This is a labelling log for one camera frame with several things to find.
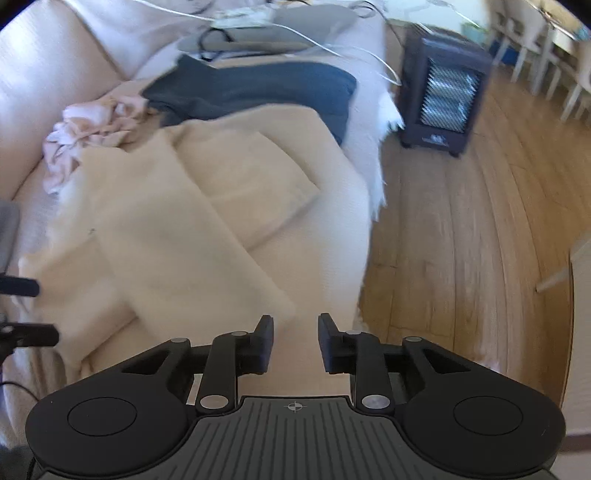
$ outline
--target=pink cloth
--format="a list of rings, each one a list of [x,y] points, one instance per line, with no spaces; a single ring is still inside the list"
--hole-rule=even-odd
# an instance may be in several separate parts
[[[78,167],[78,156],[87,146],[117,147],[133,142],[147,115],[147,100],[139,95],[104,97],[75,103],[64,110],[64,120],[55,124],[43,142],[47,193],[59,192]]]

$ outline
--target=white couch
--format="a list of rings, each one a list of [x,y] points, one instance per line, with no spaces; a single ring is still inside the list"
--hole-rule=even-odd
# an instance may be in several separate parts
[[[236,4],[240,0],[220,0],[217,5]],[[170,44],[199,26],[198,20],[129,0],[38,0],[0,31],[0,198],[18,202],[22,217],[9,273],[17,272],[22,254],[43,244],[47,221],[56,211],[56,200],[41,185],[41,143],[63,108],[96,99],[126,80],[165,72],[178,55]],[[338,43],[383,57],[382,19],[376,15],[359,20]],[[356,316],[371,217],[383,201],[377,119],[386,84],[372,57],[354,50],[347,56],[339,59],[317,51],[305,59],[335,64],[359,81],[343,145],[349,161],[327,159],[318,166],[317,201],[250,252],[294,302],[298,319],[276,338],[270,374],[246,386],[260,394],[348,392],[347,378],[323,373],[316,319],[330,312],[342,329],[348,329]],[[284,59],[240,59],[220,66]],[[30,320],[12,303],[5,302],[5,308],[12,320]],[[94,352],[90,364],[93,370],[106,368],[154,343],[134,322]],[[2,375],[39,395],[65,382],[64,367],[52,351],[18,351],[5,363]],[[5,388],[2,393],[0,439],[14,445],[23,441],[24,418],[32,403],[17,389]]]

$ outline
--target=black electric heater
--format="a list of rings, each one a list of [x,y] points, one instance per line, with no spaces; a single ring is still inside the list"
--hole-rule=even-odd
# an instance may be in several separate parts
[[[407,27],[399,109],[403,147],[464,152],[486,89],[492,57],[449,30]]]

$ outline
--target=chair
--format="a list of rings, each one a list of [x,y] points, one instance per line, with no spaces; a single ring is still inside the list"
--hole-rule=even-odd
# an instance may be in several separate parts
[[[506,35],[507,10],[505,0],[492,0],[491,5],[491,29],[486,39],[486,45],[492,45],[500,33],[502,37]]]
[[[516,82],[527,58],[527,54],[529,52],[535,55],[541,53],[541,47],[536,43],[536,40],[544,33],[548,25],[542,13],[526,0],[511,0],[505,5],[509,20],[507,21],[505,37],[501,41],[501,46],[495,56],[493,65],[499,64],[512,42],[520,46],[517,63],[511,76],[511,82]],[[551,54],[549,61],[556,64],[558,58]],[[532,66],[530,79],[533,77],[534,70],[535,68]]]
[[[562,112],[562,116],[560,117],[560,121],[565,122],[570,116],[570,113],[573,111],[573,108],[577,103],[577,100],[579,99],[583,89],[591,93],[591,41],[581,41],[577,44],[576,69],[572,68],[571,65],[567,64],[566,62],[560,62],[556,66],[554,69],[552,82],[550,83],[550,87],[546,93],[546,98],[548,100],[553,97],[556,87],[558,86],[558,82],[560,81],[562,72],[568,73],[572,78],[574,78],[576,82],[570,88],[569,94],[564,101],[564,110]],[[578,118],[580,118],[580,115],[583,113],[582,109],[579,110],[580,111],[577,113]]]

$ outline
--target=sofa cushion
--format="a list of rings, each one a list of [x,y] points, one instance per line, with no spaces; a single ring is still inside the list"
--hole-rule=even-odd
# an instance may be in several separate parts
[[[127,79],[132,78],[159,49],[185,35],[205,29],[207,25],[204,21],[162,12],[132,0],[65,2],[78,13]]]
[[[71,103],[121,81],[72,10],[38,0],[0,31],[0,198],[11,199]]]

